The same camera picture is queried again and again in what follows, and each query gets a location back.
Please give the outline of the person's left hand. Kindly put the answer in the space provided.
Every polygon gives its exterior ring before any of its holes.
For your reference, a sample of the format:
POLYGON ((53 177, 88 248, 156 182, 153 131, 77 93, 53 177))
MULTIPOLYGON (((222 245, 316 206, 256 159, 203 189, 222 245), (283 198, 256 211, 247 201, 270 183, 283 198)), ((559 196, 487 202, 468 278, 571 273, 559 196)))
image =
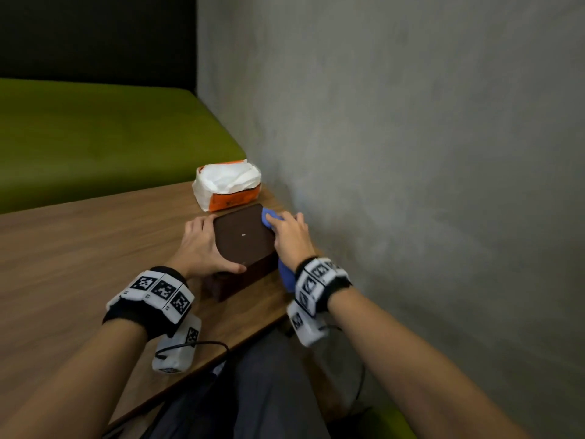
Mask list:
POLYGON ((180 273, 185 279, 214 274, 214 259, 225 259, 216 246, 214 214, 187 221, 178 250, 164 266, 180 273))

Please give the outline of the person's right hand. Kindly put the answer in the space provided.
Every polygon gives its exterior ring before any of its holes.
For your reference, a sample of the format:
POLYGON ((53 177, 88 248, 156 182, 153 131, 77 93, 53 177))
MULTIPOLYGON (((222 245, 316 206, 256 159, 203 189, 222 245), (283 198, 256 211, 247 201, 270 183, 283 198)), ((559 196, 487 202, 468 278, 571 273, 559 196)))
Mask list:
POLYGON ((294 272, 305 260, 317 257, 308 224, 306 233, 295 228, 279 229, 275 234, 275 249, 282 262, 294 272))

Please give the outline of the dark brown wooden box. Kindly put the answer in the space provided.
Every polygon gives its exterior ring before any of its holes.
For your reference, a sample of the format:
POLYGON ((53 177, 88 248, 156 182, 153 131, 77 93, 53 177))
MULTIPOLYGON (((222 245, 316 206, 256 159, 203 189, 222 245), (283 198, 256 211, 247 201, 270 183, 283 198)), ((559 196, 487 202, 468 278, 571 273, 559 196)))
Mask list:
POLYGON ((277 269, 274 232, 263 221, 261 204, 247 206, 214 220, 216 246, 227 260, 244 265, 240 274, 215 273, 201 280, 201 290, 223 302, 277 269))

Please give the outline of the blue cleaning cloth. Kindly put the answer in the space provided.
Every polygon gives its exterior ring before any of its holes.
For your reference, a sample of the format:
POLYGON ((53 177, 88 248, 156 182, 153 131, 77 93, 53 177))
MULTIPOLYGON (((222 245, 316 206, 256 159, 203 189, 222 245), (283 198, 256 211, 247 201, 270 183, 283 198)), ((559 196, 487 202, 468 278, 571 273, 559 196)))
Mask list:
MULTIPOLYGON (((273 225, 270 223, 270 221, 267 219, 267 216, 271 216, 271 218, 273 218, 275 220, 282 220, 282 217, 280 215, 278 215, 277 212, 274 211, 273 209, 266 208, 266 207, 262 208, 262 211, 261 211, 262 224, 267 229, 270 229, 274 234, 276 234, 275 229, 274 229, 273 225)), ((278 269, 280 278, 282 280, 282 284, 283 284, 284 288, 286 289, 286 291, 288 293, 294 294, 295 288, 296 288, 295 272, 292 271, 291 269, 289 269, 282 262, 280 255, 278 255, 277 269, 278 269)))

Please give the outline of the person's left forearm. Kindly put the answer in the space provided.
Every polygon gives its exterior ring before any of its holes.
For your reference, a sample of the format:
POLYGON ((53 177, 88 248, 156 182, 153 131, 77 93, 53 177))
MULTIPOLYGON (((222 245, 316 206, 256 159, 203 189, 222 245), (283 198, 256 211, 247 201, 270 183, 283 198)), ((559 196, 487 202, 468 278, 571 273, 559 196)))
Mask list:
POLYGON ((147 344, 142 325, 103 324, 0 428, 0 439, 101 439, 147 344))

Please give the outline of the person's right forearm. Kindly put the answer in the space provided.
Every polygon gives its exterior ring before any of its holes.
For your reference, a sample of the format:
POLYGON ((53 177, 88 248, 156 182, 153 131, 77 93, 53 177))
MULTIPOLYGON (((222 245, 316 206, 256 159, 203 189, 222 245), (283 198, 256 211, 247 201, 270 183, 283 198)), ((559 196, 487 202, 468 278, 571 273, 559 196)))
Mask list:
POLYGON ((419 439, 530 439, 447 356, 354 287, 328 310, 419 439))

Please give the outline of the black marker wristband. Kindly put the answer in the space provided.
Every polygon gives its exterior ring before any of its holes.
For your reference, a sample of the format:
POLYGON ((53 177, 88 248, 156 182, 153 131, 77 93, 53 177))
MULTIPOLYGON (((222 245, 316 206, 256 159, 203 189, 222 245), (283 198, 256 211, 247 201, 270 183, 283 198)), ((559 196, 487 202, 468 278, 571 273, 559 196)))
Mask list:
POLYGON ((141 272, 106 304, 102 320, 125 319, 142 326, 150 341, 173 336, 191 310, 194 294, 186 278, 167 266, 141 272))
POLYGON ((310 257, 295 272, 295 301, 310 317, 328 311, 336 292, 353 286, 347 272, 330 258, 310 257))

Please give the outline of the orange and white tissue pack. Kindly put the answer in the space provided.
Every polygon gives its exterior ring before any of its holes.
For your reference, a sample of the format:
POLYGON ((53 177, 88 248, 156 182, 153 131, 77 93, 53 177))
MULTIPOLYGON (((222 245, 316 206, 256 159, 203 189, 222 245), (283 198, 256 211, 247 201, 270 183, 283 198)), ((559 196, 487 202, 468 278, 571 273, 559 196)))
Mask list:
POLYGON ((209 213, 249 204, 261 188, 259 168, 246 159, 201 166, 192 184, 199 207, 209 213))

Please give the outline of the person's grey trousers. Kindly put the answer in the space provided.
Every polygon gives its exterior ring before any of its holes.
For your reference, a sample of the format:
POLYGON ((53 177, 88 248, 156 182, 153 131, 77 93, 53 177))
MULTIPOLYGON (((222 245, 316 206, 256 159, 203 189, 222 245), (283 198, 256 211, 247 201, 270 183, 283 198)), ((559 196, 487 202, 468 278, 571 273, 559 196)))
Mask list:
POLYGON ((332 439, 301 358, 274 329, 190 378, 140 439, 332 439))

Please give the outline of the green bench seat cushion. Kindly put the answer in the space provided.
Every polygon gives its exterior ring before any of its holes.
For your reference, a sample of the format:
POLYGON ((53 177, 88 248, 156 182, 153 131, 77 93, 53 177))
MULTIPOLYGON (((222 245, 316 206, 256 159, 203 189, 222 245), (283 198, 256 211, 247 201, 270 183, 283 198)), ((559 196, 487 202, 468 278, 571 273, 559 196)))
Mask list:
POLYGON ((0 214, 193 181, 245 158, 185 89, 0 79, 0 214))

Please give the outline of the black bench backrest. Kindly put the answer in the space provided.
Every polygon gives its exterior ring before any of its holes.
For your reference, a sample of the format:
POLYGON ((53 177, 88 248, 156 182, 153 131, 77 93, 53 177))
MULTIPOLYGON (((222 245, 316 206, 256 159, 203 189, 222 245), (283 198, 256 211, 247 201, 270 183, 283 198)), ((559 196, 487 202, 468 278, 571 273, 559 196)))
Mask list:
POLYGON ((196 0, 0 0, 0 78, 197 84, 196 0))

